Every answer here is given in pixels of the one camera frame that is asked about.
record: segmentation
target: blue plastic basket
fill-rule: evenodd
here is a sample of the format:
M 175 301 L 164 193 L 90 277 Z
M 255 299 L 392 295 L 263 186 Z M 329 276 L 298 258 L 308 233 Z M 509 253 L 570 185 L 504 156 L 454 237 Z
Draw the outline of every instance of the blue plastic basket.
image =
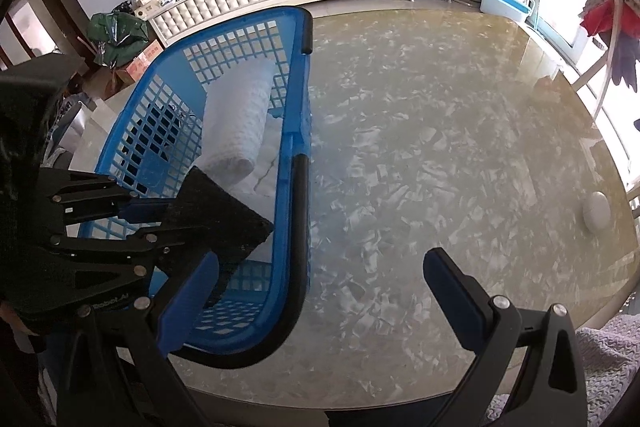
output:
M 138 82 L 98 160 L 97 172 L 114 176 L 140 197 L 174 197 L 200 155 L 204 84 L 247 57 L 277 62 L 269 111 L 284 121 L 272 262 L 244 261 L 222 299 L 200 314 L 186 344 L 193 349 L 180 352 L 200 363 L 240 367 L 248 359 L 237 355 L 249 352 L 255 363 L 284 341 L 300 313 L 308 275 L 311 42 L 311 16 L 295 7 L 255 12 L 176 42 Z M 140 226 L 112 217 L 83 223 L 80 235 L 124 239 Z M 156 271 L 152 295 L 165 279 Z M 235 362 L 220 359 L 231 355 Z

